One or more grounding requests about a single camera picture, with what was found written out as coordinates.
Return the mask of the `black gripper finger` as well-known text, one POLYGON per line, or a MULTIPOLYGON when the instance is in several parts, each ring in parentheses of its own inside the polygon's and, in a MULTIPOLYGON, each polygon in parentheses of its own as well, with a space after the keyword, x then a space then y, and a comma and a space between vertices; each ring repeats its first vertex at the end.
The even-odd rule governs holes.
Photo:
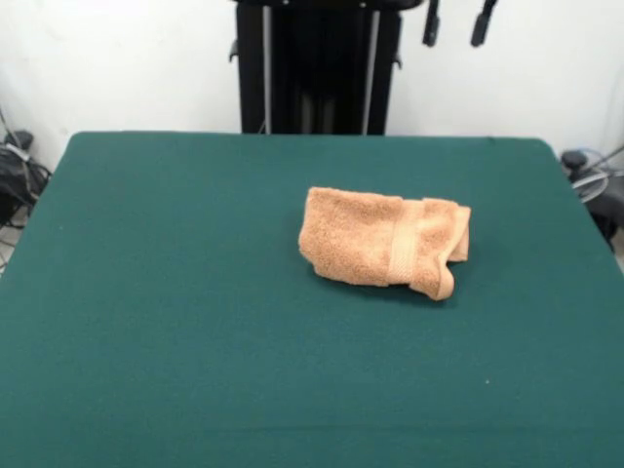
POLYGON ((496 6, 496 0, 485 0, 482 10, 477 15, 472 37, 471 45, 473 47, 481 47, 485 44, 488 27, 493 10, 496 6))
POLYGON ((437 42, 440 26, 439 5, 439 0, 428 1, 427 16, 422 38, 422 44, 427 47, 434 47, 437 42))

